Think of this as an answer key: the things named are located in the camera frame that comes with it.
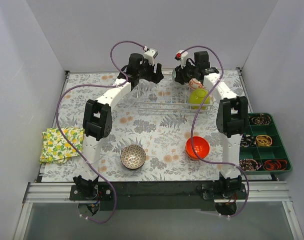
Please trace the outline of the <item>red white floral bowl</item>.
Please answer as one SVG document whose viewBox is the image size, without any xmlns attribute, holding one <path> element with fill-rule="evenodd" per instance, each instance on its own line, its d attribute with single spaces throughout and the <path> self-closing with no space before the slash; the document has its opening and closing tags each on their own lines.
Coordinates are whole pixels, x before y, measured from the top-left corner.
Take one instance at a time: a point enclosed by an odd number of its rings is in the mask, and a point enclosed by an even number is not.
<svg viewBox="0 0 304 240">
<path fill-rule="evenodd" d="M 197 79 L 195 78 L 192 78 L 190 81 L 189 81 L 189 87 L 193 90 L 196 90 L 196 89 L 204 89 L 204 86 L 201 84 L 200 81 L 198 81 Z"/>
</svg>

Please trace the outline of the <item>white wire dish rack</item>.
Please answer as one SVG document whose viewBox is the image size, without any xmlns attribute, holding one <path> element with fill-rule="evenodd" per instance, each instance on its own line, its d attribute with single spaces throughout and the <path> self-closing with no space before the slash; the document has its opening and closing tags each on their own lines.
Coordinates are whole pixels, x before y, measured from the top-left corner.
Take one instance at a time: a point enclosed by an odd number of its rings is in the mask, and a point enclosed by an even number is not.
<svg viewBox="0 0 304 240">
<path fill-rule="evenodd" d="M 137 85 L 137 106 L 142 114 L 193 115 L 199 105 L 189 101 L 193 90 L 188 84 L 174 81 L 172 70 L 162 71 L 163 79 L 158 83 L 141 79 Z"/>
</svg>

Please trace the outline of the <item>lime green bowl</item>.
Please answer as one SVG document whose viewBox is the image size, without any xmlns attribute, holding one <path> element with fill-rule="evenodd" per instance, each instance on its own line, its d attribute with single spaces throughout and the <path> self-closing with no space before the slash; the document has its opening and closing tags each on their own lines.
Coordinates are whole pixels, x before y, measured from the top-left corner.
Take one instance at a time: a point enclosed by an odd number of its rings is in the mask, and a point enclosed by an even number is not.
<svg viewBox="0 0 304 240">
<path fill-rule="evenodd" d="M 208 91 L 202 88 L 195 89 L 191 92 L 189 97 L 189 103 L 191 104 L 191 109 L 198 109 L 199 105 L 202 103 L 204 97 L 208 94 Z M 210 104 L 210 97 L 206 98 L 202 110 L 207 110 Z"/>
</svg>

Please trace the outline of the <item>orange red bowl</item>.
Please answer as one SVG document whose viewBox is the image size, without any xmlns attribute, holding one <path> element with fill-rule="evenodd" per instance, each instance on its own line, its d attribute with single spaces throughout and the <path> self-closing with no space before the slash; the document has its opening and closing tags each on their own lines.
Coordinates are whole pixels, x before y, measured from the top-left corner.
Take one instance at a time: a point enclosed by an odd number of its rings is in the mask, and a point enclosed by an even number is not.
<svg viewBox="0 0 304 240">
<path fill-rule="evenodd" d="M 194 136 L 193 137 L 193 143 L 194 143 L 194 148 L 196 153 L 202 158 L 204 159 L 205 157 L 207 157 L 207 155 L 210 152 L 210 145 L 209 143 L 202 137 L 200 136 Z M 185 151 L 186 154 L 189 156 L 189 158 L 193 159 L 193 160 L 199 160 L 199 158 L 195 155 L 193 148 L 192 148 L 192 142 L 191 142 L 191 138 L 189 138 L 186 141 L 186 145 L 185 145 Z"/>
</svg>

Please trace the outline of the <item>grey geometric patterned bowl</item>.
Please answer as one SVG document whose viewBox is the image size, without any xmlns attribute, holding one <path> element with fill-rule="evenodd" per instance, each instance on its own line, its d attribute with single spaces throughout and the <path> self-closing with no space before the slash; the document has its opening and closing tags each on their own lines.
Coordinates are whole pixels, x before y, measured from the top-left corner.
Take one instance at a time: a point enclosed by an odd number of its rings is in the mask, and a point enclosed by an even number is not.
<svg viewBox="0 0 304 240">
<path fill-rule="evenodd" d="M 137 170 L 145 164 L 146 152 L 141 146 L 131 144 L 121 151 L 120 159 L 127 169 Z"/>
</svg>

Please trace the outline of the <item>pale green celadon bowl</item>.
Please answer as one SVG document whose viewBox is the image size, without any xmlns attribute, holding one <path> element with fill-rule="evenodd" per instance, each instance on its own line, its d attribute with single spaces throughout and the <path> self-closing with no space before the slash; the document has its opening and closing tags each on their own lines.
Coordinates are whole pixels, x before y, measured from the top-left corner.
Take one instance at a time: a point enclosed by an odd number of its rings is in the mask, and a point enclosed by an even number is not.
<svg viewBox="0 0 304 240">
<path fill-rule="evenodd" d="M 179 82 L 180 80 L 179 72 L 176 68 L 172 71 L 172 80 L 175 82 Z"/>
</svg>

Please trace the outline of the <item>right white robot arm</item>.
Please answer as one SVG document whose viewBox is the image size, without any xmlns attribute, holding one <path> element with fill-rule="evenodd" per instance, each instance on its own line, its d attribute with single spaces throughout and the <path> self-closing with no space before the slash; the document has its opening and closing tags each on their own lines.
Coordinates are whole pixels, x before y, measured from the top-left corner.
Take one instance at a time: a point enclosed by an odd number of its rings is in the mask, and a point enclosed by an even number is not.
<svg viewBox="0 0 304 240">
<path fill-rule="evenodd" d="M 217 164 L 220 178 L 205 192 L 229 199 L 242 188 L 239 156 L 241 139 L 247 127 L 248 100 L 245 96 L 235 94 L 223 82 L 223 69 L 217 70 L 210 66 L 209 51 L 207 48 L 196 52 L 192 61 L 189 61 L 186 50 L 178 51 L 175 59 L 180 64 L 173 70 L 173 79 L 180 84 L 191 79 L 198 80 L 219 104 L 216 126 L 223 147 L 222 162 Z"/>
</svg>

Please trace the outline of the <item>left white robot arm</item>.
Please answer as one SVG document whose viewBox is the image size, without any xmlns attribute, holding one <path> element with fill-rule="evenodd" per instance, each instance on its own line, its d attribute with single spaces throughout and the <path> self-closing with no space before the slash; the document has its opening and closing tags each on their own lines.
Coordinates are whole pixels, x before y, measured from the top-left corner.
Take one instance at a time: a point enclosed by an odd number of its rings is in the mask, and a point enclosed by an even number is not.
<svg viewBox="0 0 304 240">
<path fill-rule="evenodd" d="M 82 127 L 84 129 L 82 154 L 86 161 L 79 176 L 74 177 L 77 192 L 87 200 L 93 200 L 98 195 L 98 176 L 93 171 L 100 157 L 105 138 L 112 130 L 112 110 L 130 93 L 141 79 L 159 83 L 164 77 L 161 64 L 155 64 L 158 52 L 148 49 L 143 54 L 132 53 L 128 65 L 125 65 L 113 87 L 95 100 L 88 100 L 85 105 Z"/>
</svg>

